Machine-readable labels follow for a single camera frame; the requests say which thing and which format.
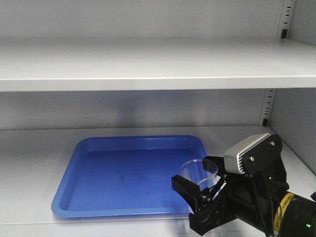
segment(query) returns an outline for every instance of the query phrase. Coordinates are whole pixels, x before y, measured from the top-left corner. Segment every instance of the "white cabinet wall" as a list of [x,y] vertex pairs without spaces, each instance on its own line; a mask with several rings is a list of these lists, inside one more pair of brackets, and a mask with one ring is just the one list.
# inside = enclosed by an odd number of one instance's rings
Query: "white cabinet wall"
[[[93,136],[194,135],[222,156],[277,133],[290,189],[309,198],[316,6],[294,3],[0,0],[0,236],[198,236],[185,216],[54,216],[74,147]],[[206,234],[254,235],[264,236],[238,220]]]

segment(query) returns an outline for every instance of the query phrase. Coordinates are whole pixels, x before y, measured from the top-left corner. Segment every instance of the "black cable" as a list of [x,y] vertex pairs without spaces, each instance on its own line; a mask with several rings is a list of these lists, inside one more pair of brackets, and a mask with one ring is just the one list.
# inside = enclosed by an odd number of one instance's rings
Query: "black cable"
[[270,192],[270,193],[273,194],[273,196],[275,197],[276,201],[278,202],[278,209],[280,208],[281,221],[280,221],[280,227],[279,227],[278,234],[277,234],[277,237],[279,237],[280,236],[280,232],[281,232],[282,219],[283,219],[283,212],[282,212],[281,202],[278,199],[276,194],[274,194],[272,192]]
[[262,214],[262,211],[261,211],[259,203],[258,203],[258,191],[257,191],[257,187],[256,187],[256,183],[255,183],[254,177],[252,177],[250,180],[251,180],[251,185],[252,185],[253,192],[254,192],[255,205],[256,205],[256,208],[258,209],[258,212],[259,212],[259,216],[260,216],[260,219],[261,219],[261,222],[262,222],[264,233],[265,233],[266,237],[271,237],[270,234],[269,234],[266,222],[263,219],[263,214]]
[[271,224],[272,224],[272,235],[274,236],[274,237],[276,237],[275,236],[275,224],[274,224],[274,218],[273,218],[273,201],[272,201],[272,196],[271,196],[271,192],[270,192],[270,190],[269,190],[269,198],[270,198],[270,202],[271,202]]

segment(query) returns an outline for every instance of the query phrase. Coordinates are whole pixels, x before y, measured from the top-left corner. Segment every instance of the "shelf surface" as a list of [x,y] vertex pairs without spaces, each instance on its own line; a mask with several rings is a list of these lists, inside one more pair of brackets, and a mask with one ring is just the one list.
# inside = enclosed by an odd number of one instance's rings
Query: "shelf surface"
[[290,39],[0,39],[0,91],[316,87]]
[[[70,130],[0,131],[0,233],[1,236],[192,236],[186,216],[62,219],[50,205],[76,144],[95,136],[193,135],[206,152],[224,151],[253,135],[273,131],[262,126],[109,128]],[[316,177],[284,144],[282,159],[290,191],[309,198],[316,190]],[[205,236],[264,236],[235,220]]]

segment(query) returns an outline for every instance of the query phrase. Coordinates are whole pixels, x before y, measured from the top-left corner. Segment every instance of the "tray rim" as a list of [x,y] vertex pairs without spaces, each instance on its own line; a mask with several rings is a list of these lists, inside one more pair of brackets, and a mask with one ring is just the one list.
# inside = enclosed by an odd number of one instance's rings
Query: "tray rim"
[[115,213],[113,213],[113,209],[103,209],[103,210],[79,210],[79,211],[68,211],[64,210],[60,207],[60,202],[62,200],[63,193],[66,189],[66,185],[68,182],[68,179],[71,178],[72,171],[75,168],[75,163],[78,159],[78,152],[83,144],[85,142],[88,142],[90,140],[112,140],[112,139],[119,139],[119,140],[131,140],[131,139],[167,139],[167,138],[190,138],[194,139],[197,142],[197,145],[199,146],[198,149],[203,153],[203,157],[205,157],[206,151],[203,146],[202,141],[192,135],[146,135],[146,136],[98,136],[98,137],[88,137],[80,140],[77,145],[75,146],[75,149],[73,151],[72,157],[70,158],[70,161],[67,165],[67,168],[65,170],[65,173],[61,179],[61,182],[57,188],[56,194],[53,198],[53,201],[51,203],[51,210],[52,212],[61,218],[85,218],[85,217],[111,217],[111,216],[139,216],[139,215],[157,215],[157,214],[183,214],[183,213],[189,213],[189,210],[187,207],[178,207],[177,212],[174,210],[171,210],[172,208],[168,207],[153,207],[153,208],[125,208],[125,209],[115,209]]

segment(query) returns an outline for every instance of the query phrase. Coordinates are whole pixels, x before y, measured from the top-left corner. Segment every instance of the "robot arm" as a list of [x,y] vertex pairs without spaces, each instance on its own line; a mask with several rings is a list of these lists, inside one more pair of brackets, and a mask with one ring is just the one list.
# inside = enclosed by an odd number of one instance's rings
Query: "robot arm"
[[191,229],[203,235],[239,218],[267,237],[316,236],[316,203],[287,191],[281,151],[278,135],[254,135],[228,149],[223,158],[204,158],[218,166],[220,180],[211,189],[172,177],[173,189],[193,210]]

